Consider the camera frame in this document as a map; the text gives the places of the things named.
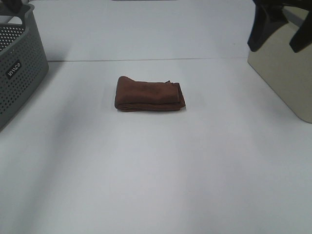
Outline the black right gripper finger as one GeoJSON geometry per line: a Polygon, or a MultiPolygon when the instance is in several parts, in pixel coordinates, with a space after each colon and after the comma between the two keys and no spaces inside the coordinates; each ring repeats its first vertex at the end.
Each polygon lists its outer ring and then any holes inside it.
{"type": "Polygon", "coordinates": [[[312,15],[308,14],[290,41],[290,47],[295,53],[305,49],[312,43],[312,15]]]}
{"type": "Polygon", "coordinates": [[[284,26],[284,6],[279,0],[253,0],[253,3],[255,15],[248,46],[252,52],[256,52],[272,34],[284,26]]]}

